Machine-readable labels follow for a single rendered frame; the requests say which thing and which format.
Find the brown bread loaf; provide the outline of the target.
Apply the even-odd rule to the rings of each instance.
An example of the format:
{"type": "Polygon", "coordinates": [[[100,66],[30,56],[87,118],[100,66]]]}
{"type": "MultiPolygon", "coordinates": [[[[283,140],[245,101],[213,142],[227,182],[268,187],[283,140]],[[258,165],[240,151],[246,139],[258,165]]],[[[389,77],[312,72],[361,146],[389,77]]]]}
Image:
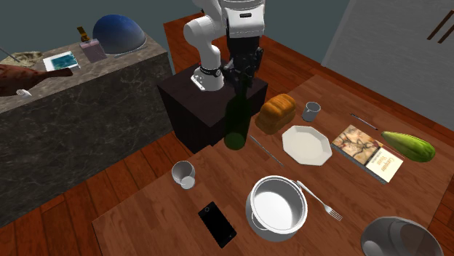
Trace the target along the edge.
{"type": "Polygon", "coordinates": [[[264,103],[255,120],[256,126],[272,135],[295,117],[296,101],[287,94],[280,94],[264,103]]]}

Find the dark robot stand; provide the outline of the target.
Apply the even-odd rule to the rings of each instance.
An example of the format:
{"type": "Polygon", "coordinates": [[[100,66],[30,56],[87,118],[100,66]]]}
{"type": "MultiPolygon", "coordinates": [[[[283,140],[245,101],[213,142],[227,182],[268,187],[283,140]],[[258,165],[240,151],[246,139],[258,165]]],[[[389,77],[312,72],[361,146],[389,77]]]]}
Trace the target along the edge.
{"type": "Polygon", "coordinates": [[[196,63],[158,85],[175,135],[192,153],[223,140],[226,107],[235,96],[228,82],[218,91],[200,90],[191,80],[198,67],[196,63]]]}

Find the dark green glass bottle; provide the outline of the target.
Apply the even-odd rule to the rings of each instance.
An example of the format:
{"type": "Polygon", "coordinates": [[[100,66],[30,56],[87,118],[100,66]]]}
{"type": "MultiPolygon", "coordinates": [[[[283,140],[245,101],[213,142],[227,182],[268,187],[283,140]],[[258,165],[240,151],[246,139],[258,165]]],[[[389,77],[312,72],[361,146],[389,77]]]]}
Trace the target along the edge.
{"type": "Polygon", "coordinates": [[[247,99],[248,86],[243,85],[226,106],[226,135],[224,143],[231,150],[244,147],[251,119],[251,104],[247,99]]]}

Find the small grey cup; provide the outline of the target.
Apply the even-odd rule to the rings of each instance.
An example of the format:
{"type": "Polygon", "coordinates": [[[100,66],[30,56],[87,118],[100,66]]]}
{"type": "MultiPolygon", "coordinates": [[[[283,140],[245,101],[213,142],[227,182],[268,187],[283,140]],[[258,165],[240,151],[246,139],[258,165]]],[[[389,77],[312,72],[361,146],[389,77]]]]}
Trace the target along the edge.
{"type": "Polygon", "coordinates": [[[320,112],[321,106],[316,102],[307,102],[303,113],[301,115],[302,119],[307,122],[312,122],[318,112],[320,112]]]}

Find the thin silver knife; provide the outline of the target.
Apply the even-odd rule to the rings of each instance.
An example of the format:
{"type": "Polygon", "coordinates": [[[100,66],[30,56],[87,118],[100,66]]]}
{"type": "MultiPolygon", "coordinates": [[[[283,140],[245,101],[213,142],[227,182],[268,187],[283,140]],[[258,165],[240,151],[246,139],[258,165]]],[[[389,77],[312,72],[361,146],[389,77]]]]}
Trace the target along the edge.
{"type": "Polygon", "coordinates": [[[252,135],[249,137],[258,145],[260,146],[273,160],[275,160],[280,166],[284,166],[282,162],[280,162],[273,154],[271,154],[266,148],[264,148],[252,135]]]}

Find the white octagonal plate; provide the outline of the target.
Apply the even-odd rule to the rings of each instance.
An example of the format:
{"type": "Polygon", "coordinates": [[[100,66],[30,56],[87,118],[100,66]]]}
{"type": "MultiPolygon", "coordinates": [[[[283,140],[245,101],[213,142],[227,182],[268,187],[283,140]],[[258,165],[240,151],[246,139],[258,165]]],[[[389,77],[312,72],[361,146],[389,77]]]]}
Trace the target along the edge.
{"type": "Polygon", "coordinates": [[[282,134],[282,145],[290,157],[303,165],[322,166],[332,156],[327,137],[313,127],[290,127],[282,134]]]}

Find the white round cup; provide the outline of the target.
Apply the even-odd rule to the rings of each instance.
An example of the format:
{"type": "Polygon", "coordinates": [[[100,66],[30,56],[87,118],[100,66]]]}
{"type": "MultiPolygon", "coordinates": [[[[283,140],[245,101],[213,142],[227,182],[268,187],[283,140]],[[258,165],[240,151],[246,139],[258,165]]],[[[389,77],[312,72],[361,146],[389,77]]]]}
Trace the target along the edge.
{"type": "Polygon", "coordinates": [[[177,162],[171,170],[173,180],[184,189],[195,185],[195,169],[189,161],[177,162]]]}

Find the thin dark pen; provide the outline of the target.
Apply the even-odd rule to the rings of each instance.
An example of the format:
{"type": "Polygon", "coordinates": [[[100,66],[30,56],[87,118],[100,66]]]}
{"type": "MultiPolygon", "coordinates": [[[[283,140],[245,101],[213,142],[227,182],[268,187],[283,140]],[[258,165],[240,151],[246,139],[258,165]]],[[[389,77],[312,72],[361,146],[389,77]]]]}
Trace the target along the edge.
{"type": "Polygon", "coordinates": [[[351,116],[353,116],[354,118],[360,120],[362,123],[366,124],[367,126],[373,128],[374,130],[377,130],[378,131],[378,128],[375,127],[374,125],[370,124],[369,122],[365,121],[364,119],[358,117],[357,115],[353,114],[353,113],[350,113],[351,116]]]}

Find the white cooking pot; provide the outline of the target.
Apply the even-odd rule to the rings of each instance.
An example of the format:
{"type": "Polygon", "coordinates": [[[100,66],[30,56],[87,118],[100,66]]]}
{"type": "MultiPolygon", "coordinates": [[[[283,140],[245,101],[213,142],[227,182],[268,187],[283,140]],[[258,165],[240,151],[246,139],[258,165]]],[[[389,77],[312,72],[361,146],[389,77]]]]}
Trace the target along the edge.
{"type": "Polygon", "coordinates": [[[282,242],[303,226],[308,205],[295,181],[269,175],[254,184],[246,200],[245,214],[251,229],[262,239],[282,242]]]}

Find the beige illustrated book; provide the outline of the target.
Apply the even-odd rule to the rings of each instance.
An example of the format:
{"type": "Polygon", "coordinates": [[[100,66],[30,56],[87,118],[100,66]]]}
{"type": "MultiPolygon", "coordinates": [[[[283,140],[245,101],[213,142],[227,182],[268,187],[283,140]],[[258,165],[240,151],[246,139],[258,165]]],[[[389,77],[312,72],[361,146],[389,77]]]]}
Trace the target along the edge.
{"type": "Polygon", "coordinates": [[[332,142],[331,147],[383,184],[391,181],[404,157],[353,125],[332,142]]]}

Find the silver fork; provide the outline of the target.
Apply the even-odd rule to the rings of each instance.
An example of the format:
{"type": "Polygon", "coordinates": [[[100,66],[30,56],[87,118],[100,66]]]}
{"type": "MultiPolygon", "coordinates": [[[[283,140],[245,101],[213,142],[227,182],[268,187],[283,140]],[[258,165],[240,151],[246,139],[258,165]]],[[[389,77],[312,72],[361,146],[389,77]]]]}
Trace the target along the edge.
{"type": "Polygon", "coordinates": [[[324,207],[324,210],[327,214],[329,214],[331,217],[335,218],[337,221],[341,221],[343,219],[343,217],[337,213],[332,207],[328,206],[327,204],[325,204],[321,199],[319,199],[310,189],[308,189],[301,181],[297,181],[297,184],[303,189],[305,190],[307,193],[309,193],[311,196],[313,196],[318,202],[320,202],[323,207],[324,207]]]}

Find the black smartphone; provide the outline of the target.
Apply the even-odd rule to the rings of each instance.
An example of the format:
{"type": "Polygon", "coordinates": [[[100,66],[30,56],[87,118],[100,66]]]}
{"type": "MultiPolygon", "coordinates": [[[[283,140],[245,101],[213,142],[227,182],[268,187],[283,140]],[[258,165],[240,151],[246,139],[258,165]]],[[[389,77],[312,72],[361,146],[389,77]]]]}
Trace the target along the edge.
{"type": "Polygon", "coordinates": [[[215,202],[210,202],[198,215],[220,248],[224,248],[236,236],[235,229],[215,202]]]}

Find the marble counter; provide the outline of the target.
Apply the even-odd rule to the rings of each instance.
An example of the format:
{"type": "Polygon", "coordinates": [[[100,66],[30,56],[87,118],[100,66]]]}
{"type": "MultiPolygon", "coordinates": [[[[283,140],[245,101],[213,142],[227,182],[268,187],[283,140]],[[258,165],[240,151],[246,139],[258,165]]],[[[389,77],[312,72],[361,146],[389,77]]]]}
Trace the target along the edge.
{"type": "Polygon", "coordinates": [[[72,76],[46,79],[29,98],[0,97],[0,227],[168,134],[158,84],[171,77],[152,38],[91,63],[76,43],[72,76]]]}

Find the green cucumber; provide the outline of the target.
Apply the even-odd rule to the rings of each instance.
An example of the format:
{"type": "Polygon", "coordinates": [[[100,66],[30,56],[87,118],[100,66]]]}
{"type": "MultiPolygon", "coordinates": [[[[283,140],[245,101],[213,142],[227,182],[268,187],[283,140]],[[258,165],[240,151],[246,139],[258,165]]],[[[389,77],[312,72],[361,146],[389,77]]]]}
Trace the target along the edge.
{"type": "Polygon", "coordinates": [[[428,162],[436,154],[435,148],[430,143],[412,135],[383,131],[381,136],[389,145],[412,161],[428,162]]]}

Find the grey metal bowl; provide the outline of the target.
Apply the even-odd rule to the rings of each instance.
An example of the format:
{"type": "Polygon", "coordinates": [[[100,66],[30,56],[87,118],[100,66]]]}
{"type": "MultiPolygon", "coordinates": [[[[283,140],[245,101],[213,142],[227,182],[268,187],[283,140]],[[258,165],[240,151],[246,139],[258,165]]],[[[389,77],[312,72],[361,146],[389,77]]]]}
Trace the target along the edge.
{"type": "Polygon", "coordinates": [[[365,256],[444,256],[439,242],[426,228],[397,216],[372,221],[360,241],[365,256]]]}

